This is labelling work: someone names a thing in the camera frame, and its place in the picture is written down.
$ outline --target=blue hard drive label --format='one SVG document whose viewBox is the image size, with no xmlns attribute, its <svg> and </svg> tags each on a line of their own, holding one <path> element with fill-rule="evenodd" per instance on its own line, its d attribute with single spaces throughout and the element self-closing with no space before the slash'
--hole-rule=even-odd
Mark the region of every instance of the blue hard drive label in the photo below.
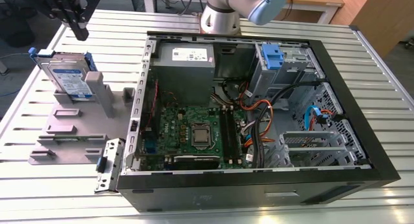
<svg viewBox="0 0 414 224">
<path fill-rule="evenodd" d="M 56 82 L 73 99 L 85 99 L 92 97 L 92 91 L 87 83 L 83 81 L 83 73 L 80 70 L 53 69 L 52 71 Z"/>
</svg>

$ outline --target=blue plastic latch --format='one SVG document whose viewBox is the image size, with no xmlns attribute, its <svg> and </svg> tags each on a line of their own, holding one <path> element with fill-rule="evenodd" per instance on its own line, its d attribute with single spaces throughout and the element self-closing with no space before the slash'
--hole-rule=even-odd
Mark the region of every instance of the blue plastic latch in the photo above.
<svg viewBox="0 0 414 224">
<path fill-rule="evenodd" d="M 279 49 L 279 45 L 263 44 L 262 52 L 267 63 L 268 70 L 279 70 L 283 65 L 284 53 Z"/>
<path fill-rule="evenodd" d="M 29 57 L 31 59 L 33 59 L 37 55 L 37 49 L 35 47 L 32 47 L 29 50 L 28 50 L 28 53 L 29 53 Z"/>
<path fill-rule="evenodd" d="M 84 54 L 84 58 L 88 61 L 89 70 L 91 71 L 97 71 L 96 66 L 95 66 L 95 62 L 93 62 L 93 59 L 92 59 L 92 54 L 89 52 L 87 52 Z"/>
</svg>

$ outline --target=blue drive bracket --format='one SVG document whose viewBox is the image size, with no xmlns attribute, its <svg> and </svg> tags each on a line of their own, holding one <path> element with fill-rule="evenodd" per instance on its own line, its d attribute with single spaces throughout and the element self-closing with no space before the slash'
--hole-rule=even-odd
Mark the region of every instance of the blue drive bracket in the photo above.
<svg viewBox="0 0 414 224">
<path fill-rule="evenodd" d="M 262 53 L 267 63 L 267 70 L 279 70 L 284 62 L 284 53 L 279 49 L 279 45 L 263 44 Z"/>
</svg>

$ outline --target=white slatted table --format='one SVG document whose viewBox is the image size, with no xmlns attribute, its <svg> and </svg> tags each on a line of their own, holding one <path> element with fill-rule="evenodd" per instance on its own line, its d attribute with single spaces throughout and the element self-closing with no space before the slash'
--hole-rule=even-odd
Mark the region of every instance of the white slatted table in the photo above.
<svg viewBox="0 0 414 224">
<path fill-rule="evenodd" d="M 67 52 L 88 50 L 104 82 L 112 91 L 121 91 L 137 80 L 145 31 L 197 32 L 199 28 L 192 16 L 96 11 L 88 30 L 89 38 L 80 42 L 72 31 L 61 27 L 49 48 Z M 256 27 L 242 21 L 242 33 L 324 43 L 402 179 L 327 205 L 139 215 L 120 195 L 93 195 L 95 165 L 32 166 L 25 162 L 55 101 L 53 85 L 35 68 L 0 122 L 0 221 L 414 223 L 412 99 L 363 37 L 344 26 L 291 22 Z"/>
</svg>

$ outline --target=power cable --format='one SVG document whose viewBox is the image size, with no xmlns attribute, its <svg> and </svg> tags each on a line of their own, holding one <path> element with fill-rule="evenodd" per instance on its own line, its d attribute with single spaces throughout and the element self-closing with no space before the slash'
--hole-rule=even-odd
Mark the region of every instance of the power cable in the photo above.
<svg viewBox="0 0 414 224">
<path fill-rule="evenodd" d="M 201 10 L 204 11 L 204 6 L 203 6 L 201 0 L 199 0 L 199 2 L 200 2 Z"/>
<path fill-rule="evenodd" d="M 188 1 L 187 6 L 184 5 L 184 1 L 183 0 L 180 0 L 180 1 L 181 1 L 183 6 L 184 6 L 184 9 L 180 13 L 177 13 L 179 16 L 181 16 L 185 13 L 185 11 L 188 10 L 188 7 L 191 5 L 192 0 Z"/>
<path fill-rule="evenodd" d="M 292 0 L 290 0 L 290 6 L 288 6 L 287 11 L 284 13 L 284 17 L 279 21 L 283 21 L 283 20 L 286 20 L 287 17 L 290 17 L 291 10 L 292 10 Z"/>
<path fill-rule="evenodd" d="M 18 91 L 20 91 L 20 89 L 18 89 L 18 90 L 16 90 L 16 91 L 13 91 L 13 92 L 10 92 L 10 93 L 5 93 L 5 94 L 0 95 L 0 97 L 9 96 L 9 95 L 12 95 L 12 94 L 17 93 Z"/>
</svg>

